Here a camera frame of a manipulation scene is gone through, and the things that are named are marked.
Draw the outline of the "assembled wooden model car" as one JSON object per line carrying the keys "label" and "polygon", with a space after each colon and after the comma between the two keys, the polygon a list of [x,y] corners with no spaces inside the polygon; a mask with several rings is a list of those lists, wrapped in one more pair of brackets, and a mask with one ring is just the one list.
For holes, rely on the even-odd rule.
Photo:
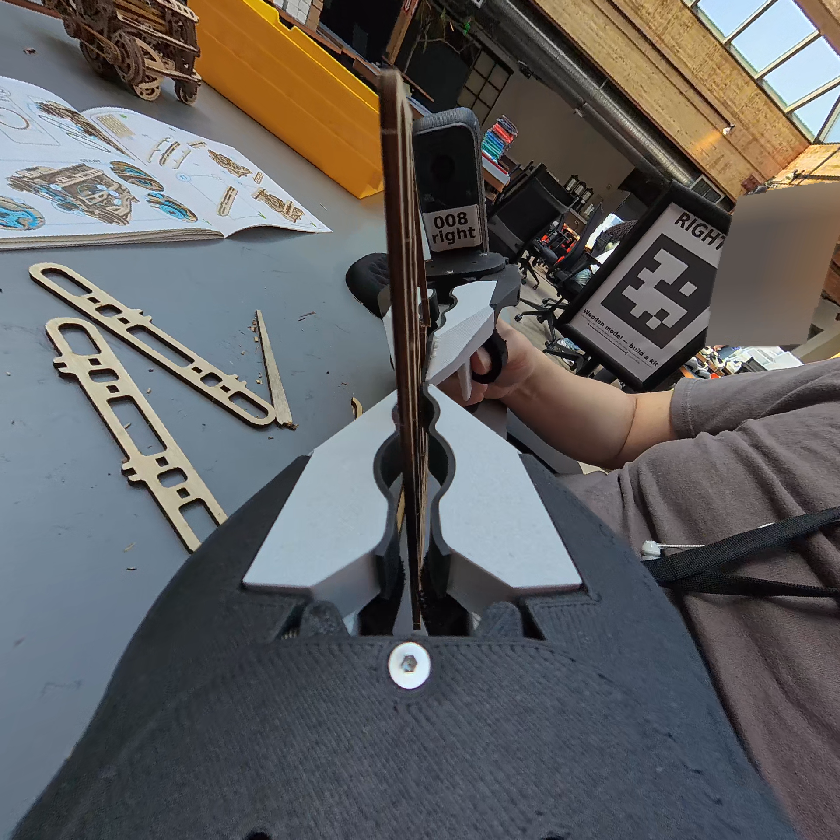
{"label": "assembled wooden model car", "polygon": [[193,105],[202,79],[198,16],[176,1],[44,1],[58,13],[69,37],[79,40],[89,66],[102,77],[119,77],[146,101],[161,95],[161,82],[174,81],[175,95]]}

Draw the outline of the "person's right hand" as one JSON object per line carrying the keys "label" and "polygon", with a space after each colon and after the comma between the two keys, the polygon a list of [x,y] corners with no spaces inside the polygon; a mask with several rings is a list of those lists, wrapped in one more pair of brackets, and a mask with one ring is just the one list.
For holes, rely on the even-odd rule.
{"label": "person's right hand", "polygon": [[507,345],[507,364],[502,368],[498,378],[492,383],[478,383],[472,381],[469,398],[464,398],[456,374],[452,374],[440,383],[438,388],[454,399],[457,404],[469,406],[482,402],[484,399],[503,400],[523,385],[530,374],[535,372],[541,363],[548,363],[548,358],[535,347],[529,338],[503,318],[497,321],[497,330]]}

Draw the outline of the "wooden model parts sheet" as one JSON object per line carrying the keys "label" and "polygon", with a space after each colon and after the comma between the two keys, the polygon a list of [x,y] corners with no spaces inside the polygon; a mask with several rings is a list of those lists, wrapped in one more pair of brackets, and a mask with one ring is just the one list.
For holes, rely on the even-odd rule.
{"label": "wooden model parts sheet", "polygon": [[421,572],[426,553],[427,430],[424,367],[431,315],[413,156],[413,113],[397,70],[380,75],[385,227],[391,290],[396,428],[402,448],[408,583],[413,629],[423,626]]}

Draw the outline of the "person's torso grey shirt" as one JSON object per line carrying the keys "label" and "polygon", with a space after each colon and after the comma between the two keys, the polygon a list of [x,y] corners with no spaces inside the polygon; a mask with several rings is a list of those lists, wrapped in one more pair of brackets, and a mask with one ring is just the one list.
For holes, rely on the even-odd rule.
{"label": "person's torso grey shirt", "polygon": [[[677,439],[566,485],[635,550],[713,543],[838,506],[838,360],[677,384]],[[838,603],[680,604],[753,761],[805,838],[839,836]]]}

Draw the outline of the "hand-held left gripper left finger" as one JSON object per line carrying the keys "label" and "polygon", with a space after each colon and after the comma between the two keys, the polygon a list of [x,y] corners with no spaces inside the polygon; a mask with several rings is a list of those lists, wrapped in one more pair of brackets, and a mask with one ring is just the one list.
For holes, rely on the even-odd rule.
{"label": "hand-held left gripper left finger", "polygon": [[402,474],[396,394],[313,450],[245,574],[258,592],[329,601],[358,629],[403,631],[403,558],[395,488]]}

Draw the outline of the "skylight window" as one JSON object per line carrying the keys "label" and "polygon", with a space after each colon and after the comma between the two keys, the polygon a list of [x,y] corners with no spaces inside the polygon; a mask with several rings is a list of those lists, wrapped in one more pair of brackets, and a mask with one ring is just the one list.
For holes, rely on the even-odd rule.
{"label": "skylight window", "polygon": [[839,141],[838,1],[685,1],[784,115]]}

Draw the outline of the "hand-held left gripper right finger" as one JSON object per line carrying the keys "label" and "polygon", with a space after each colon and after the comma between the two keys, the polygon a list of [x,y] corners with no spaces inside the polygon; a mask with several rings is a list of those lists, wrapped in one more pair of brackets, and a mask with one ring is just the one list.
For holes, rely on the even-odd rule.
{"label": "hand-held left gripper right finger", "polygon": [[583,582],[520,453],[427,387],[427,631],[468,634],[493,603],[577,592]]}

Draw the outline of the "stack of coloured trays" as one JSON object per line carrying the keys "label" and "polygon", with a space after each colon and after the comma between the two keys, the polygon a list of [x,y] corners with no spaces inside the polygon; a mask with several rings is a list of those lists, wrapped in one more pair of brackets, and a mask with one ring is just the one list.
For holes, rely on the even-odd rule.
{"label": "stack of coloured trays", "polygon": [[518,129],[505,115],[501,115],[486,131],[480,151],[484,161],[494,165],[500,172],[509,174],[506,154],[518,137]]}

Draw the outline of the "person's right forearm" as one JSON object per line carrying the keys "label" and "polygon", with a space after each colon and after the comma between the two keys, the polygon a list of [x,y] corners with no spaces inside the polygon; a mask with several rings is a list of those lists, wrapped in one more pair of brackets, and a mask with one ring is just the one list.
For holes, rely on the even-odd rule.
{"label": "person's right forearm", "polygon": [[628,394],[613,385],[558,373],[539,405],[551,445],[588,465],[625,466],[654,446],[677,439],[674,392]]}

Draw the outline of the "black office chair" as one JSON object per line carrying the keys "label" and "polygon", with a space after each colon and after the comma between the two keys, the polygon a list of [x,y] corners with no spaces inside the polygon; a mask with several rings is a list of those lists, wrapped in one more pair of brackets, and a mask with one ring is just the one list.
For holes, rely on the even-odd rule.
{"label": "black office chair", "polygon": [[564,312],[582,290],[574,277],[588,268],[594,260],[586,248],[586,243],[598,224],[597,219],[588,224],[571,251],[549,267],[544,279],[554,289],[554,297],[543,299],[541,304],[529,301],[531,308],[518,311],[513,318],[515,322],[520,322],[524,317],[535,317],[538,322],[546,322],[553,329],[557,321],[557,312]]}
{"label": "black office chair", "polygon": [[490,251],[514,264],[531,242],[569,208],[569,194],[540,163],[503,196],[488,216]]}

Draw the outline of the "black white right sign board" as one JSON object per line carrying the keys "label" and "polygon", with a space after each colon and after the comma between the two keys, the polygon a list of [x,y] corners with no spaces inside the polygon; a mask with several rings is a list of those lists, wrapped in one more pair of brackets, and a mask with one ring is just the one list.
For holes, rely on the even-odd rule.
{"label": "black white right sign board", "polygon": [[620,382],[652,390],[705,343],[731,216],[672,182],[559,318]]}

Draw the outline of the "printed instruction booklet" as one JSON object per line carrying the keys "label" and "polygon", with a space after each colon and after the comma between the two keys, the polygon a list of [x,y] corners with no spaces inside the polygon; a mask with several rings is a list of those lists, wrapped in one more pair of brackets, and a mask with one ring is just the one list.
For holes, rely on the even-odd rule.
{"label": "printed instruction booklet", "polygon": [[1,79],[1,248],[328,233],[235,148],[127,108]]}

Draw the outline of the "slotted wooden model part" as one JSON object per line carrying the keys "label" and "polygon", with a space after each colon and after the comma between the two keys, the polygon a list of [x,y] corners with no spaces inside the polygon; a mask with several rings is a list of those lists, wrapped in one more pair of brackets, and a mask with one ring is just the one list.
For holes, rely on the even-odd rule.
{"label": "slotted wooden model part", "polygon": [[[121,448],[122,473],[129,482],[146,487],[185,547],[195,551],[202,539],[184,511],[204,509],[215,527],[227,519],[210,489],[96,328],[78,318],[53,318],[45,331],[58,353],[54,367],[79,384]],[[134,406],[161,446],[160,452],[152,454],[133,441],[129,426],[117,415],[119,403]]]}
{"label": "slotted wooden model part", "polygon": [[40,286],[248,424],[264,427],[277,420],[274,407],[236,374],[207,362],[155,326],[140,309],[122,304],[75,270],[41,262],[28,272]]}

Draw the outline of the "yellow plastic bin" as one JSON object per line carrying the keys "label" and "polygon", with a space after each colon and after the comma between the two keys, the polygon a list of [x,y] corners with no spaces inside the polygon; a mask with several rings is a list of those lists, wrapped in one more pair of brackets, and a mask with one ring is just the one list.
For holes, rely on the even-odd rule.
{"label": "yellow plastic bin", "polygon": [[383,190],[377,95],[258,1],[190,1],[212,88],[357,198]]}

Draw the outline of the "thin wooden strip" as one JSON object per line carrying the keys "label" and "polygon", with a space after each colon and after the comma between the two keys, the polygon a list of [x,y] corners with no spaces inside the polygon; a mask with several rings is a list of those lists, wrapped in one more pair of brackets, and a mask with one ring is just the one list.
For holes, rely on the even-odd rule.
{"label": "thin wooden strip", "polygon": [[270,400],[276,413],[276,423],[280,427],[294,431],[298,426],[292,419],[291,409],[280,379],[277,361],[271,348],[266,322],[261,310],[257,309],[255,311],[255,322],[264,366],[266,368]]}

